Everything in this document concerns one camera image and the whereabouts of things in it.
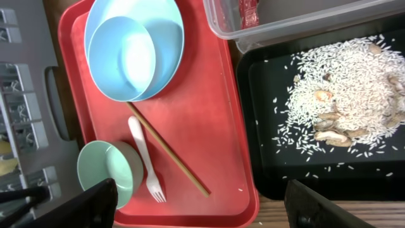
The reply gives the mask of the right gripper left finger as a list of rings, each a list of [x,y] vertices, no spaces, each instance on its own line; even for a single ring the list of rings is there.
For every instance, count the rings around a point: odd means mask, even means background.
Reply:
[[[25,227],[112,228],[117,204],[116,182],[107,178]]]

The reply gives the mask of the rice and food scraps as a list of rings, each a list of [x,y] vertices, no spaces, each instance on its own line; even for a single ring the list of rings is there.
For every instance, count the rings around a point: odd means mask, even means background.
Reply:
[[[297,65],[281,138],[298,127],[306,153],[318,143],[375,148],[404,128],[404,54],[384,35],[353,38],[293,54]]]

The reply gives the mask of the red snack wrapper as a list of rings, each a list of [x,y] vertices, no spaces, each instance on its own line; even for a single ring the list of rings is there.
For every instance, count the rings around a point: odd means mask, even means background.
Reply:
[[[259,25],[259,0],[239,0],[241,29],[249,29]]]

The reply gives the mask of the yellow cup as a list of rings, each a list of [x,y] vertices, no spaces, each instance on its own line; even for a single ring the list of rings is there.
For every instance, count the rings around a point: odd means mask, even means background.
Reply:
[[[13,154],[11,144],[7,141],[1,141],[1,164],[0,175],[4,176],[12,173],[18,166],[18,160],[16,158],[5,158]]]

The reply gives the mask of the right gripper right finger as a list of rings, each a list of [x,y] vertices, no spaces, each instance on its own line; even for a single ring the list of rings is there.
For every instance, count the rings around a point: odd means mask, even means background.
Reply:
[[[290,228],[375,228],[298,180],[288,182],[284,205]]]

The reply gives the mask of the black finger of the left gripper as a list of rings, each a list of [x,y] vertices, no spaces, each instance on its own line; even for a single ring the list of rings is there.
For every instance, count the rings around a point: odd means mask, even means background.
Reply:
[[[1,193],[1,203],[30,198],[28,203],[25,203],[11,215],[2,219],[1,227],[11,227],[15,222],[24,217],[32,208],[35,208],[49,197],[50,192],[46,186],[37,186],[28,189]]]

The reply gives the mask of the light blue bowl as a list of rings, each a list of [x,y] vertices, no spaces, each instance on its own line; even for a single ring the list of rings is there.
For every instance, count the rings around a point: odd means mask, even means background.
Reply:
[[[102,22],[87,50],[91,77],[106,97],[131,101],[151,85],[156,52],[146,28],[135,20],[116,16]]]

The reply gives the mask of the green bowl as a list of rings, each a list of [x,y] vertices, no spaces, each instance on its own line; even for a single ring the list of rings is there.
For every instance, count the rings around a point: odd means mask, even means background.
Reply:
[[[113,179],[118,191],[116,208],[121,209],[142,184],[144,166],[136,150],[125,142],[92,141],[80,151],[77,175],[84,191]]]

